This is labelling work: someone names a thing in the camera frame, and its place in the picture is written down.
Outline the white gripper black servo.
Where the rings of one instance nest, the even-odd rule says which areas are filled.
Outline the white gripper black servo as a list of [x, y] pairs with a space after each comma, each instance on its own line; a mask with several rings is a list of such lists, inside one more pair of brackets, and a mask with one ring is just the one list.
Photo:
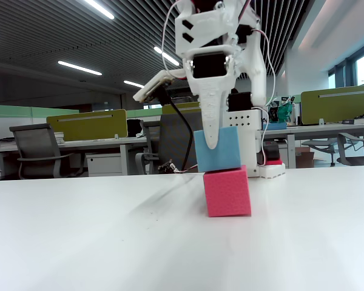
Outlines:
[[175, 19], [176, 54], [183, 67], [191, 92], [198, 95], [204, 137], [210, 149], [218, 143], [221, 100], [228, 96], [232, 81], [227, 62], [234, 49], [241, 1], [178, 1]]

